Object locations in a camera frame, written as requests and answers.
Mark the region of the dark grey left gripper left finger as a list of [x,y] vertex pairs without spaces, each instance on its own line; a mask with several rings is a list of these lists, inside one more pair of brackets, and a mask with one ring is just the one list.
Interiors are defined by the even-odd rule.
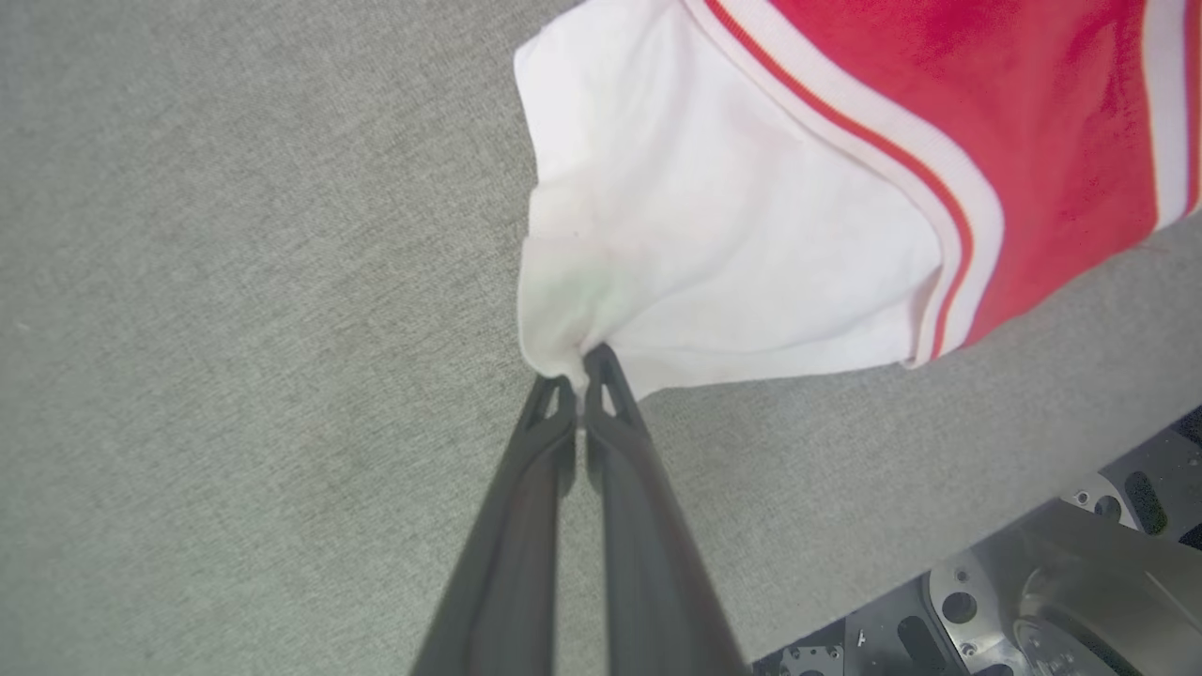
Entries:
[[409,676],[552,676],[559,504],[575,484],[575,390],[538,376]]

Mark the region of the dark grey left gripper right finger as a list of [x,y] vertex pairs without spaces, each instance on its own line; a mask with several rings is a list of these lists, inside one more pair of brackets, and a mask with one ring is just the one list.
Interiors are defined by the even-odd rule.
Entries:
[[750,676],[618,356],[600,344],[584,364],[609,676]]

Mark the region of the red and white jersey shirt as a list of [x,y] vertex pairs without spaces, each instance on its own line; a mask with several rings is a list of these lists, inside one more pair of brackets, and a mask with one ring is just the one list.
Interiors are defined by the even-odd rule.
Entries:
[[1202,0],[583,0],[514,81],[576,389],[924,364],[1202,210]]

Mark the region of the metal robot wheeled base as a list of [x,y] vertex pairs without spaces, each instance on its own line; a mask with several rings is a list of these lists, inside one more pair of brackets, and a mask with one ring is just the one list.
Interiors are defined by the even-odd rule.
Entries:
[[754,676],[1202,676],[1202,407]]

